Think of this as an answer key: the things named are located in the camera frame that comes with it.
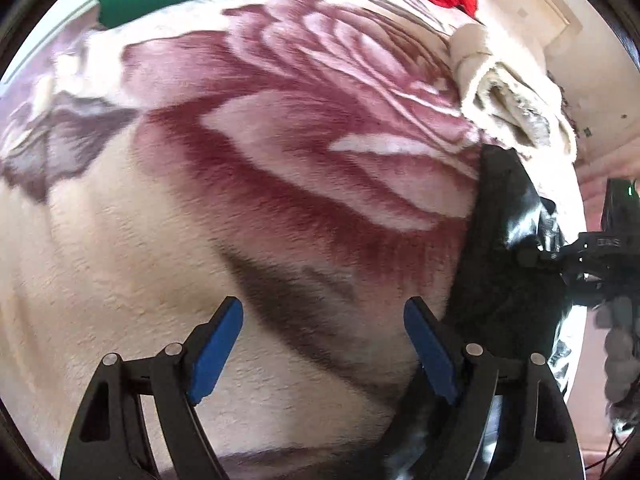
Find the grey gloved right hand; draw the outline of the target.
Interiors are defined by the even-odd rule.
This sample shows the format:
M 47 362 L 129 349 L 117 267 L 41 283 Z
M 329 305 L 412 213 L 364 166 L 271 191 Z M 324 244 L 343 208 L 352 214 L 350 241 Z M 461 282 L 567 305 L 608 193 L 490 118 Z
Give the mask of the grey gloved right hand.
M 627 296 L 600 304 L 594 326 L 604 330 L 608 418 L 616 429 L 639 425 L 639 307 Z

